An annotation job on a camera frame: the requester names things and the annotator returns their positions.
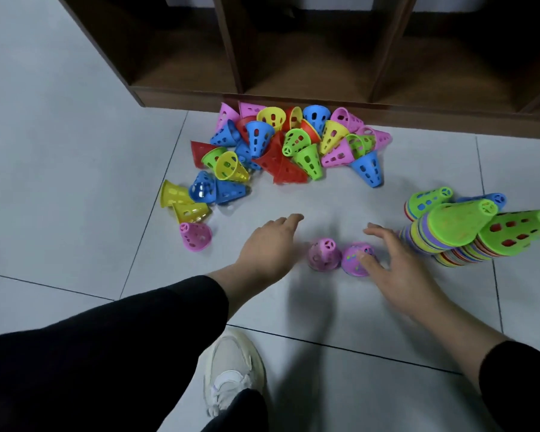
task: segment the hand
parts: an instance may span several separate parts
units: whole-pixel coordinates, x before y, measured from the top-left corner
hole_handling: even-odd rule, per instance
[[[368,223],[364,233],[384,240],[390,254],[390,269],[383,268],[366,253],[361,255],[360,264],[370,273],[382,295],[399,311],[418,320],[432,307],[449,301],[426,267],[392,230]]]
[[[286,276],[298,259],[294,232],[302,214],[269,221],[256,229],[242,247],[236,265],[255,273],[266,286]]]

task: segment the black sleeve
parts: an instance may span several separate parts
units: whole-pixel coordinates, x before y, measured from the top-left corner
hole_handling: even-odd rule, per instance
[[[196,276],[0,335],[0,431],[155,431],[227,315],[222,288]]]
[[[480,366],[479,383],[506,432],[540,430],[540,351],[516,341],[498,344]]]

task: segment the pink cone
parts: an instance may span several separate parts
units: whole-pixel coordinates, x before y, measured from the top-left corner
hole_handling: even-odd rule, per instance
[[[316,271],[330,271],[338,267],[342,253],[333,239],[317,240],[308,250],[308,265]]]
[[[220,106],[220,113],[218,114],[218,122],[216,123],[216,132],[222,128],[227,120],[232,120],[234,123],[240,121],[240,115],[226,103],[222,103]]]
[[[322,157],[322,166],[324,168],[348,165],[352,162],[354,162],[354,156],[345,137],[342,138],[336,147]]]
[[[364,121],[352,115],[346,108],[336,109],[330,116],[330,119],[342,124],[350,133],[355,133],[364,125]]]
[[[357,135],[374,135],[376,137],[376,145],[374,146],[375,150],[381,150],[385,148],[389,143],[392,142],[392,135],[387,132],[382,132],[381,130],[376,130],[370,126],[363,125],[356,131]]]
[[[266,106],[240,102],[240,115],[242,118],[257,116],[260,110],[264,109],[265,107]]]
[[[212,230],[202,223],[180,224],[180,235],[187,250],[200,252],[212,241]]]

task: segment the brown wooden cabinet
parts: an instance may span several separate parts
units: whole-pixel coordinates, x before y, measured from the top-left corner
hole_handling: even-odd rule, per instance
[[[540,0],[284,15],[261,0],[60,0],[143,106],[344,106],[368,124],[540,138]]]

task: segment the pant leg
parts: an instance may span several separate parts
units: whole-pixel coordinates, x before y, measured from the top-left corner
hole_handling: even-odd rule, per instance
[[[266,402],[255,389],[245,389],[232,400],[228,409],[212,419],[202,432],[266,432],[268,410]]]
[[[156,431],[227,317],[220,285],[196,276],[0,335],[0,431]]]

